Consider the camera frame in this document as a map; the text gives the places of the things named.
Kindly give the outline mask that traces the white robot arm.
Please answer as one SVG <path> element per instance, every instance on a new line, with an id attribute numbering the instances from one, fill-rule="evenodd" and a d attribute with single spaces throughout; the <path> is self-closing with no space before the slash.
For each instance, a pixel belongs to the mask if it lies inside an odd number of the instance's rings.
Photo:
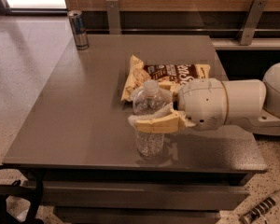
<path id="1" fill-rule="evenodd" d="M 280 135 L 280 63 L 271 66 L 262 80 L 194 79 L 181 86 L 176 104 L 151 115 L 131 115 L 129 122 L 143 133 L 236 125 L 255 134 Z"/>

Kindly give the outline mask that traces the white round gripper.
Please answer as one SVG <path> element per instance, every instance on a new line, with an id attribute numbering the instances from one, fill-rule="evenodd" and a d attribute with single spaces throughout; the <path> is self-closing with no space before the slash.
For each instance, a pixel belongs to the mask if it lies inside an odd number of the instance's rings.
<path id="1" fill-rule="evenodd" d="M 162 81 L 159 87 L 167 91 L 169 100 L 176 101 L 178 110 L 166 105 L 151 115 L 130 115 L 128 121 L 142 133 L 177 133 L 187 128 L 196 131 L 216 130 L 227 117 L 227 95 L 221 81 L 215 78 L 193 79 L 181 87 L 173 81 Z M 134 89 L 131 100 L 143 89 Z"/>

